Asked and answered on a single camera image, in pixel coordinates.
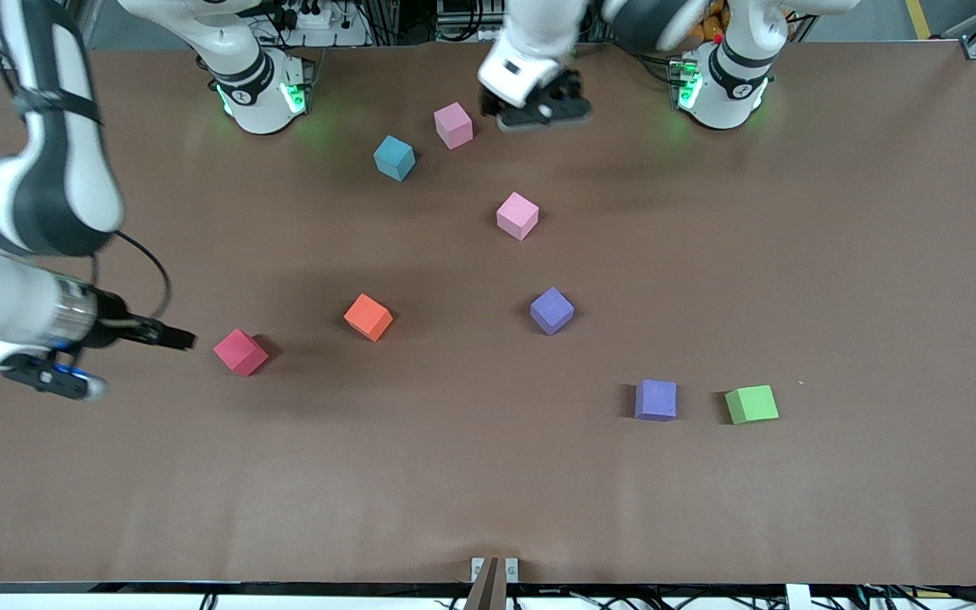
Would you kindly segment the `red foam block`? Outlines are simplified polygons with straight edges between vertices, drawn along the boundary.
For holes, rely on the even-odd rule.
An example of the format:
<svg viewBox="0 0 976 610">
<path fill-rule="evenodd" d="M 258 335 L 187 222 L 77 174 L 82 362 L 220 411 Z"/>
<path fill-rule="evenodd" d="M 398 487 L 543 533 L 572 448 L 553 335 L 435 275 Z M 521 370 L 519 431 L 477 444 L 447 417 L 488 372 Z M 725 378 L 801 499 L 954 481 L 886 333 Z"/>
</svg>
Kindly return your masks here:
<svg viewBox="0 0 976 610">
<path fill-rule="evenodd" d="M 251 377 L 270 360 L 266 348 L 254 336 L 239 328 L 233 329 L 213 347 L 213 354 L 233 374 Z"/>
</svg>

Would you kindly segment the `light pink foam block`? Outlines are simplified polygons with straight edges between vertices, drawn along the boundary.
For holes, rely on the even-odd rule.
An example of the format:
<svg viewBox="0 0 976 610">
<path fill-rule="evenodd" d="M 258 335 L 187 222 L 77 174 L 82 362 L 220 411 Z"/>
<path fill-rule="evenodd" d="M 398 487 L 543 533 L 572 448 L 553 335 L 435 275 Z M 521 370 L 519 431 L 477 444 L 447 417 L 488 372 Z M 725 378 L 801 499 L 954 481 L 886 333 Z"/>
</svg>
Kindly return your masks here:
<svg viewBox="0 0 976 610">
<path fill-rule="evenodd" d="M 539 206 L 516 191 L 496 209 L 496 227 L 519 241 L 527 238 L 539 219 Z"/>
<path fill-rule="evenodd" d="M 437 109 L 433 114 L 436 132 L 446 149 L 454 150 L 474 139 L 475 129 L 471 115 L 458 102 Z"/>
</svg>

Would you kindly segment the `orange foam block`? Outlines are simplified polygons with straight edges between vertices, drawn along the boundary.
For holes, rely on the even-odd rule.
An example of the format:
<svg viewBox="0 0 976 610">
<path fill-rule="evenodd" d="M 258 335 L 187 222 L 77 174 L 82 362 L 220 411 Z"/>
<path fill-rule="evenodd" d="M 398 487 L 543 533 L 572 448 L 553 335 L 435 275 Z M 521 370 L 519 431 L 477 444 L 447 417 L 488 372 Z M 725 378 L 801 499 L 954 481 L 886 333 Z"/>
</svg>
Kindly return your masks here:
<svg viewBox="0 0 976 610">
<path fill-rule="evenodd" d="M 371 342 L 377 342 L 394 323 L 391 310 L 364 293 L 352 302 L 342 319 Z"/>
</svg>

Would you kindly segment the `grey electronics box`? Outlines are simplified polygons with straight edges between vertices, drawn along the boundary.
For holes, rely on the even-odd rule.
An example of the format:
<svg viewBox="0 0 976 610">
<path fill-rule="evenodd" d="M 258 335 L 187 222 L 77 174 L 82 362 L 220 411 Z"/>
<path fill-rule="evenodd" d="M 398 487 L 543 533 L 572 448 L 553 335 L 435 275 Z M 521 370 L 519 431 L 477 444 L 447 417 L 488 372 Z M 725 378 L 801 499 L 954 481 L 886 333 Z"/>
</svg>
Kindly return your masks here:
<svg viewBox="0 0 976 610">
<path fill-rule="evenodd" d="M 499 31 L 507 0 L 436 0 L 436 31 L 458 38 L 475 28 L 475 37 Z"/>
</svg>

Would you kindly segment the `orange plastic object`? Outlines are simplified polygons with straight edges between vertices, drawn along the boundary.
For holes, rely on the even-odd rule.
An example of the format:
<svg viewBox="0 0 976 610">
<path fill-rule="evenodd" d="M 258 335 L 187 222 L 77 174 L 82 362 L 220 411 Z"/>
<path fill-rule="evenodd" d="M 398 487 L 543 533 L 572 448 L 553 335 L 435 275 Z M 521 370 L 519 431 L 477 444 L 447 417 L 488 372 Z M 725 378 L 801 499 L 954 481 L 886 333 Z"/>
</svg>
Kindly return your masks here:
<svg viewBox="0 0 976 610">
<path fill-rule="evenodd" d="M 697 25 L 705 42 L 720 42 L 724 38 L 725 28 L 731 19 L 731 12 L 727 0 L 708 0 L 702 15 L 701 23 Z"/>
</svg>

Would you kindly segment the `teal foam block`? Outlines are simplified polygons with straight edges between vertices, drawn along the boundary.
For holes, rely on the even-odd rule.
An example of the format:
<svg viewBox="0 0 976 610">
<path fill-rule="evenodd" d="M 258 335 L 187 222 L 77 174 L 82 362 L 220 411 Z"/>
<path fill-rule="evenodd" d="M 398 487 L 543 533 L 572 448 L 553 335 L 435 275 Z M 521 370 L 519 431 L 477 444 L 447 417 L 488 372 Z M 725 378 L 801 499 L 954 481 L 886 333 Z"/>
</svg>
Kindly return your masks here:
<svg viewBox="0 0 976 610">
<path fill-rule="evenodd" d="M 417 163 L 413 147 L 395 136 L 387 135 L 374 150 L 377 170 L 385 176 L 404 181 Z"/>
</svg>

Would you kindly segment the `purple foam block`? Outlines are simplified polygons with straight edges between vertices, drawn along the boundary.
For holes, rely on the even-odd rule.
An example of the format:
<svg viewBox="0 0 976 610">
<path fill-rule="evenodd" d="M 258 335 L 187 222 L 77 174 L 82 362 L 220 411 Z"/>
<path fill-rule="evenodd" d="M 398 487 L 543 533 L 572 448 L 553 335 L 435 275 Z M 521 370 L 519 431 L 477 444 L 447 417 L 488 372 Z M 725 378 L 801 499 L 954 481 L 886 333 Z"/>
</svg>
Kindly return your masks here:
<svg viewBox="0 0 976 610">
<path fill-rule="evenodd" d="M 678 416 L 677 396 L 677 383 L 643 379 L 635 388 L 634 418 L 645 421 L 673 421 Z"/>
<path fill-rule="evenodd" d="M 574 305 L 565 295 L 551 286 L 530 303 L 530 317 L 547 336 L 553 336 L 574 316 Z"/>
</svg>

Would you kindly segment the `white power strip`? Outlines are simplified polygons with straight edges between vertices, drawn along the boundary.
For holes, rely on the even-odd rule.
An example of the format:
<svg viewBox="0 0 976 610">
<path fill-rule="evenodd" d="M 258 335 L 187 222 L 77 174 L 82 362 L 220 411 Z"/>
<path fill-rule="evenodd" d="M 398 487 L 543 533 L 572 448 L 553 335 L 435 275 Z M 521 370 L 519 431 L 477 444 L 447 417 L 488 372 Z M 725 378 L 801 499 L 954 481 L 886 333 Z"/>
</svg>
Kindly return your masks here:
<svg viewBox="0 0 976 610">
<path fill-rule="evenodd" d="M 340 15 L 334 8 L 333 0 L 296 0 L 296 28 L 298 30 L 321 32 L 329 31 Z"/>
</svg>

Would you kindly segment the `green foam block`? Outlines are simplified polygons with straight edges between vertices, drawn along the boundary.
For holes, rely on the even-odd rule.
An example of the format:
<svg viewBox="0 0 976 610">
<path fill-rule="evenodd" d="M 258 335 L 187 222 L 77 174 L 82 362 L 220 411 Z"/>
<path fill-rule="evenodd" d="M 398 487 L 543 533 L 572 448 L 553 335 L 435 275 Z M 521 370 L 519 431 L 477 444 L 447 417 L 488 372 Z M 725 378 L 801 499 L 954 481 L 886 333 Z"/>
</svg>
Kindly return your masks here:
<svg viewBox="0 0 976 610">
<path fill-rule="evenodd" d="M 770 385 L 739 387 L 725 394 L 729 421 L 734 425 L 775 420 L 779 417 Z"/>
</svg>

